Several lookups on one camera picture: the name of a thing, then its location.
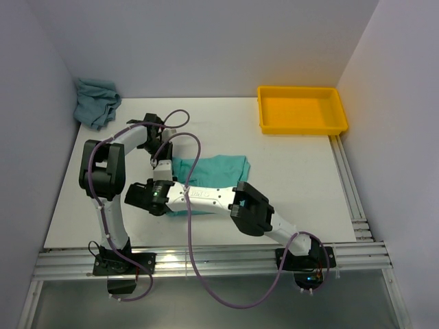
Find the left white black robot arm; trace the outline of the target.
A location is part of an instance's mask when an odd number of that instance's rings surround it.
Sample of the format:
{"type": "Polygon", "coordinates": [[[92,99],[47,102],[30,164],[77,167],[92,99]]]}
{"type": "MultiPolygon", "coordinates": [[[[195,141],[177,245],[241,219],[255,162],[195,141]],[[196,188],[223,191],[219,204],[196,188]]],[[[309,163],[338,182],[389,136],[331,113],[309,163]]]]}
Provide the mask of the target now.
{"type": "Polygon", "coordinates": [[[112,298],[133,301],[131,293],[137,280],[116,280],[115,275],[139,276],[154,273],[154,253],[134,254],[121,211],[122,203],[144,209],[151,215],[170,212],[169,190],[175,184],[172,175],[173,144],[169,138],[173,127],[158,115],[147,113],[143,120],[130,120],[124,130],[103,141],[88,140],[84,144],[79,185],[93,200],[102,240],[96,245],[93,273],[108,276],[107,291],[112,298]],[[153,176],[146,183],[131,184],[124,199],[126,155],[144,149],[151,155],[153,176]]]}

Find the teal green t-shirt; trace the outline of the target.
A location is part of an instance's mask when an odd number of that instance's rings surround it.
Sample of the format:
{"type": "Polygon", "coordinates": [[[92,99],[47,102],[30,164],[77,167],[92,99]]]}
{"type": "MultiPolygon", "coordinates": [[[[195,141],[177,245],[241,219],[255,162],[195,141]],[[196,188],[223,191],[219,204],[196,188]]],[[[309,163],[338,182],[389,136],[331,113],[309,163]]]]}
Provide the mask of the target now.
{"type": "Polygon", "coordinates": [[[174,157],[172,175],[185,185],[188,180],[189,192],[197,188],[229,188],[248,181],[250,163],[246,156],[216,155],[200,158],[190,174],[194,159],[174,157]]]}

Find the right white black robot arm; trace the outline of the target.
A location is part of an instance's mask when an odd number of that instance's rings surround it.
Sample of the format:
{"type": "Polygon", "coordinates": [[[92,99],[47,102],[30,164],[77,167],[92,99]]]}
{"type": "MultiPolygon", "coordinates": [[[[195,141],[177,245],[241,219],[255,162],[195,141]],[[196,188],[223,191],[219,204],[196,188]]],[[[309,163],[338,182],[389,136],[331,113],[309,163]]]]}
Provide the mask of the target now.
{"type": "Polygon", "coordinates": [[[266,236],[285,246],[296,234],[286,256],[283,256],[284,247],[275,250],[278,268],[312,271],[336,266],[331,247],[323,247],[316,237],[300,233],[275,211],[265,195],[247,182],[239,182],[236,187],[205,188],[149,179],[145,184],[131,184],[125,197],[126,204],[154,216],[186,210],[187,202],[193,214],[207,212],[230,217],[237,229],[248,236],[266,236]]]}

